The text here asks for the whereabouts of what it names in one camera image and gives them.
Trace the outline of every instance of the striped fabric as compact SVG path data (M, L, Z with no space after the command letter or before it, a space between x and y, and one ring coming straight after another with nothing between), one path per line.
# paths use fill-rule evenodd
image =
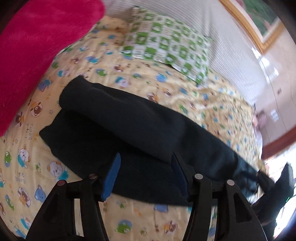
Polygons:
M106 15L126 21L131 7L143 6L181 20L214 39L210 67L254 104L267 85L250 44L219 0L103 0Z

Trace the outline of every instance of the bed sheet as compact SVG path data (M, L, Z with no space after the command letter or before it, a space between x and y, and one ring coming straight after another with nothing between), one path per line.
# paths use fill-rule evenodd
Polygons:
M165 64L123 57L119 47L127 29L123 20L104 17L61 52L1 137L0 215L16 235L26 236L58 180L80 180L52 155L38 133L60 111L63 88L81 74L90 82L133 93L186 115L255 169L264 170L251 125L252 108L238 91L212 70L208 84L197 86ZM182 240L191 211L114 194L100 203L100 209L110 240ZM214 239L216 214L213 207L208 240ZM75 221L77 233L83 235L77 200Z

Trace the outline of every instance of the painting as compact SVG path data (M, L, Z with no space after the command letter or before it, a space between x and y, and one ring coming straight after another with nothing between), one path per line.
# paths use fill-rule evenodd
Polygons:
M261 54L275 42L284 25L263 0L220 0L245 29Z

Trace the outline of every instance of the blue gripper pad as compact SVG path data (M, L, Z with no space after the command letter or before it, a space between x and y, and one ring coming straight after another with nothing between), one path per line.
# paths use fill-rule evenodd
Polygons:
M121 157L120 154L117 153L103 184L103 192L101 194L103 201L105 201L111 195L120 165Z
M170 165L174 172L176 184L178 185L180 190L180 196L183 197L185 200L187 200L189 198L189 193L188 193L189 183L175 154L172 155Z

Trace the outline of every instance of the folded black garment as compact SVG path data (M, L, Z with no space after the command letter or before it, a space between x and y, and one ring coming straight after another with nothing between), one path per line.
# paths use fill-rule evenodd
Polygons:
M179 195L170 167L173 152L214 181L233 179L248 197L256 170L211 133L157 103L90 83L82 76L63 90L62 110L40 131L51 152L79 177L121 154L113 193L157 204L190 205Z

